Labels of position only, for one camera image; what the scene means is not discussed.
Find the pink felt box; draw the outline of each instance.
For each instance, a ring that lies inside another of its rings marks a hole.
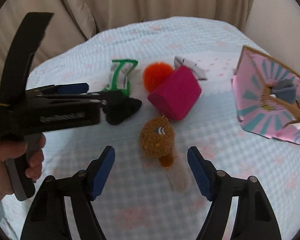
[[[148,100],[168,119],[182,120],[191,110],[200,94],[201,87],[192,71],[181,66],[148,95]]]

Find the finger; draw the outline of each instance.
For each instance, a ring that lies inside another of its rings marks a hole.
[[[42,164],[26,169],[26,176],[35,180],[34,178],[41,176]]]
[[[34,181],[34,183],[37,182],[37,180],[41,177],[41,175],[42,175],[42,172],[40,172],[40,174],[37,175],[36,177],[32,177],[32,180]]]
[[[39,145],[41,149],[46,145],[46,137],[44,136],[44,134],[42,134]]]
[[[42,149],[40,149],[39,151],[35,152],[30,161],[29,161],[29,165],[30,167],[35,167],[35,166],[38,166],[40,165],[44,160],[44,157],[43,157],[43,152],[42,152]]]
[[[8,158],[16,159],[22,156],[27,151],[27,142],[0,142],[0,161],[5,161]]]

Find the beige couch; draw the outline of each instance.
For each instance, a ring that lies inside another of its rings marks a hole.
[[[284,8],[280,7],[280,4],[293,8],[293,16],[297,18],[300,18],[300,8],[295,0],[280,1],[7,0],[0,10],[0,78],[13,36],[22,18],[29,11],[55,13],[35,55],[32,69],[86,41],[99,31],[170,16],[193,16],[229,22],[270,54],[300,72],[300,50],[295,46],[297,40],[289,34],[287,26],[279,24],[288,19],[290,29],[300,30],[300,21],[292,22],[292,17],[287,15],[287,11],[283,12]],[[287,53],[290,49],[293,50],[294,56]]]

